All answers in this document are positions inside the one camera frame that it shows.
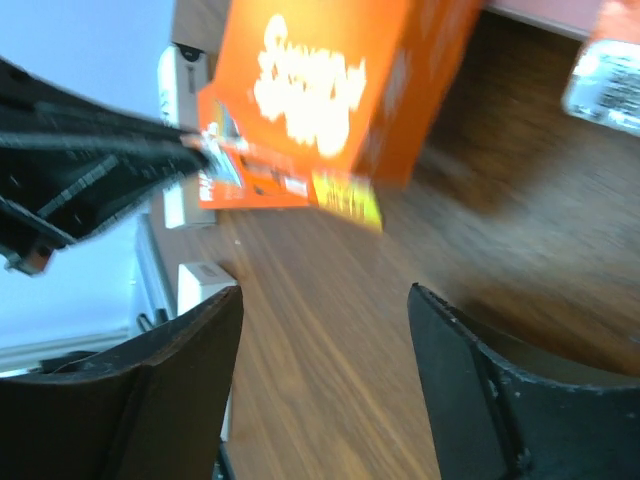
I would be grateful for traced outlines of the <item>grey white razor box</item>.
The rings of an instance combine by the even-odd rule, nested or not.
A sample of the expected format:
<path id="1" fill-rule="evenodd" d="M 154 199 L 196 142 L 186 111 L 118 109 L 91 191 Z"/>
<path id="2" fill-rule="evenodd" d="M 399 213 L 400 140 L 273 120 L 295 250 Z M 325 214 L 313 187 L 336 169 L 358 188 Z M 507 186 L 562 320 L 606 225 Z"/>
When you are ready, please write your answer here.
<path id="1" fill-rule="evenodd" d="M 224 268 L 214 262 L 183 263 L 178 267 L 177 315 L 208 303 L 222 290 L 237 286 L 237 280 Z M 215 321 L 216 336 L 213 345 L 225 350 L 224 359 L 231 362 L 230 378 L 233 378 L 237 353 L 230 354 L 232 347 L 237 347 L 233 341 L 229 320 L 226 316 Z"/>

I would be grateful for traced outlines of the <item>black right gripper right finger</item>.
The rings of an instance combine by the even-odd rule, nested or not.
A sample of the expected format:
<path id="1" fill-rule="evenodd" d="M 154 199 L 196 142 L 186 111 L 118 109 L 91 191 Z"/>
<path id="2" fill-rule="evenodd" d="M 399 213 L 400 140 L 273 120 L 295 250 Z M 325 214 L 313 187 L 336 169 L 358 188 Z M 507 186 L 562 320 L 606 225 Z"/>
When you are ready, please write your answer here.
<path id="1" fill-rule="evenodd" d="M 407 310 L 442 478 L 638 478 L 638 378 L 534 347 L 418 283 Z"/>

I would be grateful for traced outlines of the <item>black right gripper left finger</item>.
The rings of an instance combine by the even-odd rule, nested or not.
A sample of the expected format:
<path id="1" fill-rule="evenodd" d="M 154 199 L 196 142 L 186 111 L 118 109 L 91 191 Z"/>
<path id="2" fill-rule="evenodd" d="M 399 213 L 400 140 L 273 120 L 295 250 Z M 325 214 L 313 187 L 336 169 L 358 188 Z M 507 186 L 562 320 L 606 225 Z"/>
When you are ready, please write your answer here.
<path id="1" fill-rule="evenodd" d="M 237 286 L 51 373 L 1 383 L 5 479 L 208 479 L 243 324 Z"/>

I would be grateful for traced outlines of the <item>orange Gillette razor box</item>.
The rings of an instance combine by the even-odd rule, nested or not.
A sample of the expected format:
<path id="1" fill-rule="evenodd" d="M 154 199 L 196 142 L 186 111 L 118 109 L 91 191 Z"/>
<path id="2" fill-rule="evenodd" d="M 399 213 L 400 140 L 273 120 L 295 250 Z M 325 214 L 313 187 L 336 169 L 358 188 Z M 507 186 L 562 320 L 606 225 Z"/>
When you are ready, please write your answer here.
<path id="1" fill-rule="evenodd" d="M 208 209 L 315 207 L 378 231 L 412 174 L 478 1 L 235 1 L 201 130 L 229 168 Z"/>
<path id="2" fill-rule="evenodd" d="M 639 2 L 604 1 L 562 97 L 564 111 L 639 135 Z"/>

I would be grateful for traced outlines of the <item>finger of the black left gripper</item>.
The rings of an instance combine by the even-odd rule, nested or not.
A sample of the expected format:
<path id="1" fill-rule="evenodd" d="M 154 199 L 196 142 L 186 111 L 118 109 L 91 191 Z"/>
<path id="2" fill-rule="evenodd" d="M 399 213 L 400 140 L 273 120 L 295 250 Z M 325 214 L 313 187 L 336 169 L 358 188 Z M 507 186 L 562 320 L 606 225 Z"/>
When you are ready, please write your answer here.
<path id="1" fill-rule="evenodd" d="M 42 273 L 212 160 L 192 131 L 130 116 L 1 62 L 1 255 Z"/>

